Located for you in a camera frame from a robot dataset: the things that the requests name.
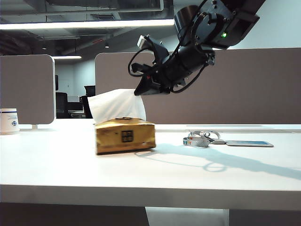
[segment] white tissue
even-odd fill
[[[96,124],[122,117],[146,120],[143,101],[134,89],[116,89],[88,97],[88,102]]]

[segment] desk leg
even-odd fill
[[[230,226],[301,226],[301,211],[230,210]]]
[[[1,226],[149,226],[144,207],[0,203]]]

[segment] green led light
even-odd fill
[[[226,38],[227,37],[227,33],[224,32],[222,35],[221,35],[222,38]]]

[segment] gray partition panel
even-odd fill
[[[54,61],[49,55],[0,57],[0,107],[17,108],[20,124],[55,117]]]
[[[180,94],[143,96],[147,120],[192,124],[300,124],[301,48],[216,51],[214,66]],[[133,53],[95,58],[96,93],[134,89],[127,73]],[[134,62],[151,62],[141,53]]]

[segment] lanyard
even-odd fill
[[[217,136],[217,139],[211,138],[211,134],[215,134]],[[194,131],[189,133],[187,137],[183,138],[183,144],[186,146],[194,147],[208,147],[210,143],[216,145],[224,145],[225,142],[220,138],[220,134],[214,130]]]

